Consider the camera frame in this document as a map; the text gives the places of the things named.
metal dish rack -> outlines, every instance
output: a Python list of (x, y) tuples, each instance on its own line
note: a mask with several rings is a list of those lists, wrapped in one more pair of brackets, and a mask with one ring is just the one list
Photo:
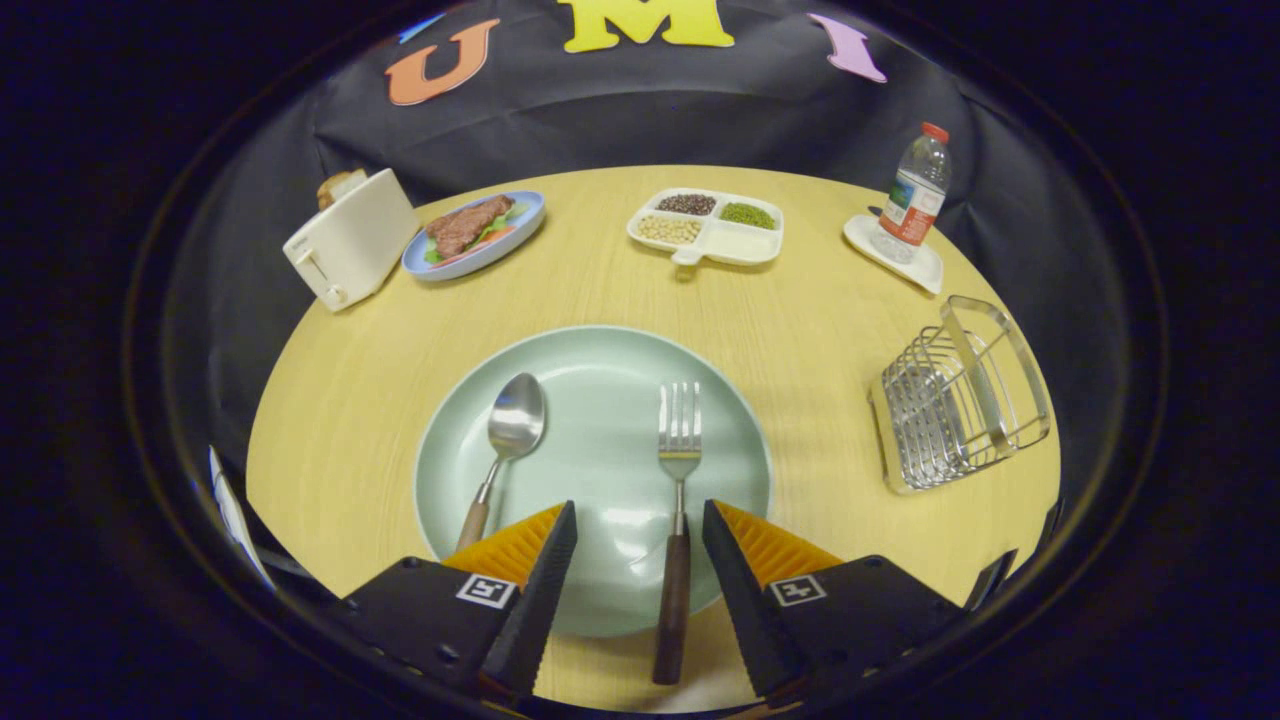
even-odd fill
[[(986, 316), (995, 332), (965, 329), (960, 313)], [(924, 328), (870, 391), (884, 480), (901, 493), (989, 468), (1050, 430), (1048, 396), (1009, 315), (959, 295), (941, 315), (942, 324)]]

white toaster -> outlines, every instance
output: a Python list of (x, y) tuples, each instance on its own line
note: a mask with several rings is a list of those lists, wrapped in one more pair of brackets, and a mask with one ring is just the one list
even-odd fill
[(332, 311), (378, 292), (422, 224), (390, 168), (356, 184), (284, 243), (284, 256)]

pink letter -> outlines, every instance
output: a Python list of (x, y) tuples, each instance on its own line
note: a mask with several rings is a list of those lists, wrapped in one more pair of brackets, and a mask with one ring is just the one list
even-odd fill
[(888, 79), (884, 77), (884, 73), (876, 68), (876, 63), (872, 61), (872, 54), (867, 51), (865, 35), (831, 18), (813, 13), (808, 13), (808, 15), (818, 20), (827, 29), (827, 37), (831, 38), (831, 47), (836, 51), (833, 55), (827, 55), (827, 60), (832, 65), (876, 82), (886, 82)]

fork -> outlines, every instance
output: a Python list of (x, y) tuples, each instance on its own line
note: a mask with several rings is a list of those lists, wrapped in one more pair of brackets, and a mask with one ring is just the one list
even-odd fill
[(667, 565), (662, 578), (662, 607), (658, 612), (658, 652), (653, 682), (680, 682), (685, 659), (685, 628), (689, 624), (689, 519), (685, 516), (685, 478), (703, 459), (703, 411), (698, 405), (699, 384), (671, 383), (658, 388), (658, 462), (676, 480), (676, 512), (667, 537)]

blue plate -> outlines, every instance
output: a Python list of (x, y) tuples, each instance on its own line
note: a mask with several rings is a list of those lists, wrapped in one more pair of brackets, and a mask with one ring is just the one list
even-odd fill
[[(547, 217), (547, 200), (543, 197), (543, 193), (527, 190), (517, 192), (499, 192), (498, 195), (506, 195), (512, 199), (516, 205), (525, 205), (524, 213), (507, 222), (507, 227), (515, 228), (513, 231), (493, 242), (485, 242), (479, 247), (474, 247), (460, 255), (457, 259), (451, 258), (444, 263), (433, 265), (426, 261), (428, 238), (426, 231), (421, 229), (417, 231), (417, 234), (413, 236), (412, 241), (410, 241), (408, 247), (404, 249), (404, 254), (401, 255), (401, 265), (408, 272), (408, 274), (420, 281), (451, 281), (453, 278), (461, 278), (462, 275), (474, 273), (480, 268), (502, 259), (503, 255), (511, 252), (516, 247), (520, 247), (520, 243), (529, 240), (529, 236), (534, 234), (534, 231), (543, 224), (543, 218)], [(498, 195), (490, 195), (474, 202), (467, 202), (466, 205), (454, 208), (451, 213), (472, 205), (479, 205), (485, 200), (497, 197)]]

